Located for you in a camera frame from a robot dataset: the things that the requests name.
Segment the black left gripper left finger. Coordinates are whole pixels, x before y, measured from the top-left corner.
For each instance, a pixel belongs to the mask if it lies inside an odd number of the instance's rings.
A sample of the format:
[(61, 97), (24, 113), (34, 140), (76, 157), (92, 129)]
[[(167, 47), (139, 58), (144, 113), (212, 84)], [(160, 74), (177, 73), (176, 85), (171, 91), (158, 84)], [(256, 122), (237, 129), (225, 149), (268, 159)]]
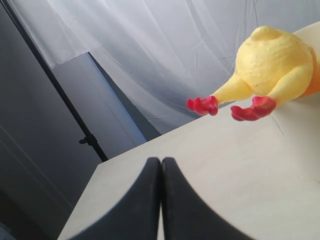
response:
[(156, 240), (160, 214), (161, 162), (146, 160), (135, 182), (111, 210), (71, 240)]

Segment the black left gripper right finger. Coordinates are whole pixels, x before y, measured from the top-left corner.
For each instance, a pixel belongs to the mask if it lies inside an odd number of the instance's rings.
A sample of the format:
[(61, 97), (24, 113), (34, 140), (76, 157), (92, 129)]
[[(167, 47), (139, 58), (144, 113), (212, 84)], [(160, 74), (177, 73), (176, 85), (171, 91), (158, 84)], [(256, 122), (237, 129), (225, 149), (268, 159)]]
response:
[(176, 160), (162, 160), (162, 224), (166, 240), (251, 240), (213, 211), (189, 184)]

